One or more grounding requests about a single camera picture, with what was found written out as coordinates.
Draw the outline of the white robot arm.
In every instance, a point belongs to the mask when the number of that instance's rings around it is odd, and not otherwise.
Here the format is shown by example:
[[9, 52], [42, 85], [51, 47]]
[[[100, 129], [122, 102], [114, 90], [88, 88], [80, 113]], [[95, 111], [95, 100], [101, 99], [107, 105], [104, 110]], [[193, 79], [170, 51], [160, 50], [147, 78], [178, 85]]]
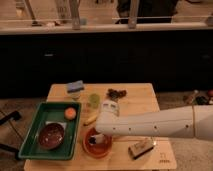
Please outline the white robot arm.
[[184, 106], [121, 116], [117, 102], [105, 100], [96, 120], [106, 135], [196, 138], [213, 141], [213, 105]]

